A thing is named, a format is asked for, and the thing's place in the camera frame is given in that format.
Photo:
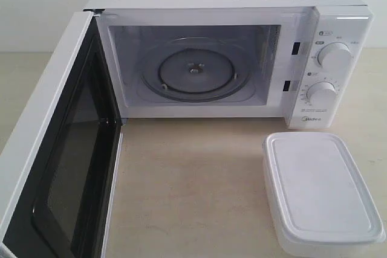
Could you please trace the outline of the white microwave door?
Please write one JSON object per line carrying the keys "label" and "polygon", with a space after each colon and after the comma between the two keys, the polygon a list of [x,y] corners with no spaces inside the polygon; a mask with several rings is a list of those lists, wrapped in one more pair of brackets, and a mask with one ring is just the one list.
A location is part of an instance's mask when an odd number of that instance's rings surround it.
{"label": "white microwave door", "polygon": [[122,119],[93,11],[73,14],[1,152],[1,256],[104,257]]}

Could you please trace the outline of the upper white control knob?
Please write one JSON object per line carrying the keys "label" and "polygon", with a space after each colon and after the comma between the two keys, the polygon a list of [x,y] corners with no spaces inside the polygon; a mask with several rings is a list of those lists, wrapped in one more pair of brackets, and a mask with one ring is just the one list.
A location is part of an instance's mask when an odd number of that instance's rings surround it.
{"label": "upper white control knob", "polygon": [[319,65],[329,71],[342,69],[351,64],[353,55],[348,46],[341,42],[334,42],[323,47],[318,55]]}

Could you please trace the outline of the lower white timer knob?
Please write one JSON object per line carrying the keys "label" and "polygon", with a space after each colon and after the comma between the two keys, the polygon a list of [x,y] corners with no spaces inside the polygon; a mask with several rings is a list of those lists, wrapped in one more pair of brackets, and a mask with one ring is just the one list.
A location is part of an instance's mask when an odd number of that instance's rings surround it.
{"label": "lower white timer knob", "polygon": [[337,93],[333,84],[319,82],[308,88],[306,96],[308,101],[314,106],[328,106],[334,103]]}

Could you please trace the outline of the glass microwave turntable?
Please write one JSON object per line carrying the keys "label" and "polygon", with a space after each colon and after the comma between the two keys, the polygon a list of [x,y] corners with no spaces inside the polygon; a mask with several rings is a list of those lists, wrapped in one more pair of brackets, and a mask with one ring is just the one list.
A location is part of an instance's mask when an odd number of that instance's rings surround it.
{"label": "glass microwave turntable", "polygon": [[249,81],[249,58],[235,45],[209,37],[184,37],[148,52],[138,63],[145,85],[178,102],[226,98]]}

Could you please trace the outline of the white plastic lidded container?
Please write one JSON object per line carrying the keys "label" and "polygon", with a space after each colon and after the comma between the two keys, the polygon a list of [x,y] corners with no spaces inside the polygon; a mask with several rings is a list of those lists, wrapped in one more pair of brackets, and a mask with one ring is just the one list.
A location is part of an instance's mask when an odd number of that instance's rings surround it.
{"label": "white plastic lidded container", "polygon": [[377,207],[338,136],[277,132],[262,144],[276,236],[296,257],[351,257],[384,242]]}

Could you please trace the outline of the white microwave oven body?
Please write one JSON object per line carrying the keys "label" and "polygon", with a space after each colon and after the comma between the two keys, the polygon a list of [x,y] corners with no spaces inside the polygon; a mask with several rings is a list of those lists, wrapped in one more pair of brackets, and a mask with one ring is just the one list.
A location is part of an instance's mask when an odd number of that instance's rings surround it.
{"label": "white microwave oven body", "polygon": [[[124,119],[283,118],[289,128],[332,124],[373,15],[362,0],[89,0]],[[238,92],[212,102],[178,102],[149,89],[139,61],[166,42],[209,37],[240,47],[252,74]],[[353,55],[342,69],[323,69],[319,51],[341,42]],[[306,96],[315,83],[333,84],[332,105]]]}

